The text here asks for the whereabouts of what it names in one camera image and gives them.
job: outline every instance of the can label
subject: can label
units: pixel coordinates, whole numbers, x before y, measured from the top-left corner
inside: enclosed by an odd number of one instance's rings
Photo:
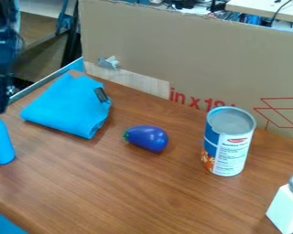
[[[218,176],[235,176],[241,173],[252,135],[253,132],[235,136],[220,134],[217,144],[205,137],[201,151],[204,167]]]

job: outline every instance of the table surface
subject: table surface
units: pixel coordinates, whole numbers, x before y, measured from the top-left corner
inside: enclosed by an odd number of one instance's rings
[[[231,0],[226,4],[226,10],[271,18],[287,1],[275,3],[275,0]],[[279,11],[276,19],[293,22],[293,0]]]
[[[17,159],[0,166],[1,213],[30,233],[278,233],[265,213],[293,175],[292,139],[257,130],[245,170],[213,175],[200,162],[204,112],[103,83],[114,107],[92,140],[19,118],[49,84],[9,107]],[[139,124],[165,129],[168,149],[128,144]]]

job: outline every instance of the metal can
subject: metal can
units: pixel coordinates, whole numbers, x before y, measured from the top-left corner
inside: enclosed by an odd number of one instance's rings
[[[218,107],[206,117],[201,160],[218,176],[236,176],[244,170],[256,127],[255,118],[236,107]]]

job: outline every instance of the folded towel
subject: folded towel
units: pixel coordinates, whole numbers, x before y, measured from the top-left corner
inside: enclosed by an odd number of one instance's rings
[[[91,139],[102,128],[112,105],[97,91],[102,83],[85,75],[64,74],[21,113],[27,121]]]

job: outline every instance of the purple eggplant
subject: purple eggplant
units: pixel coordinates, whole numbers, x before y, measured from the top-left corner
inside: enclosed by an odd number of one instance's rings
[[[124,138],[131,144],[153,153],[162,152],[168,145],[168,134],[157,127],[137,126],[128,129]]]

